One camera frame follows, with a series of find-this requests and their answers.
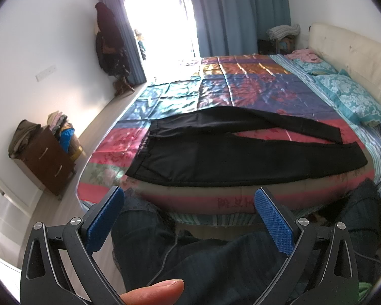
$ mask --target blue gripper pad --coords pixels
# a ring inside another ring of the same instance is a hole
[[[117,188],[86,232],[86,251],[89,255],[99,251],[109,235],[124,205],[124,191]]]
[[[292,230],[262,189],[256,191],[254,205],[278,250],[290,256],[295,247]]]

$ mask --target curtain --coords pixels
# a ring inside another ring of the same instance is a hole
[[[290,25],[288,0],[192,0],[201,57],[258,52],[266,31]]]
[[[131,67],[131,74],[127,77],[132,85],[139,85],[147,81],[142,67],[137,41],[134,37],[133,29],[128,21],[127,12],[124,8],[124,0],[99,0],[103,2],[115,15],[117,26],[120,29],[128,54],[128,62]]]

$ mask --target mattress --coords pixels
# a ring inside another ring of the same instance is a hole
[[[135,100],[89,159],[77,186],[81,203],[98,203],[113,185],[133,188],[167,211],[176,221],[213,226],[260,222],[254,214],[258,187],[164,187],[125,176],[150,120],[218,105],[243,106],[312,118],[340,128],[344,143],[358,142],[369,163],[362,169],[320,179],[267,187],[297,216],[341,198],[365,178],[381,187],[381,143],[378,133],[350,125],[319,93],[312,77],[282,56],[204,58],[184,67],[177,81],[151,84]],[[325,141],[281,129],[238,134],[261,139]]]

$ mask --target teal floral pillowcase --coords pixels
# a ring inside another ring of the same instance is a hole
[[[337,70],[325,61],[320,63],[310,63],[302,62],[299,58],[296,58],[292,61],[295,64],[298,64],[307,74],[310,75],[337,74]]]
[[[313,79],[352,123],[368,126],[381,124],[381,104],[350,77],[333,74],[319,75]]]

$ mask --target wooden floor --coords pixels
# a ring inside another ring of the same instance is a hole
[[[61,201],[59,201],[57,197],[51,193],[44,192],[37,205],[37,208],[33,213],[29,228],[27,229],[28,231],[30,231],[33,225],[38,221],[43,222],[47,226],[56,226],[66,224],[73,217],[82,217],[84,215],[84,211],[82,210],[80,203],[76,197],[76,187],[80,174],[83,171],[84,166],[86,165],[92,152],[102,141],[108,130],[113,126],[116,119],[119,118],[119,116],[124,113],[126,108],[128,108],[129,104],[141,94],[145,88],[145,85],[146,84],[138,86],[134,94],[129,95],[129,93],[126,93],[120,97],[113,99],[100,112],[100,114],[98,114],[98,116],[93,120],[88,128],[81,134],[79,140],[85,153],[82,154],[76,161],[76,175],[73,177],[65,189]],[[21,246],[18,262],[19,267],[22,265],[28,236],[29,232],[27,232],[27,235],[25,236]],[[112,250],[113,247],[111,237],[109,235],[102,249],[99,252],[95,253],[93,257],[110,284],[118,293],[122,294],[125,292],[125,287],[120,272],[117,270],[114,264]],[[66,251],[61,251],[61,256],[76,293],[79,296],[87,299],[87,295],[82,288],[75,274],[75,271],[73,270],[72,264]]]

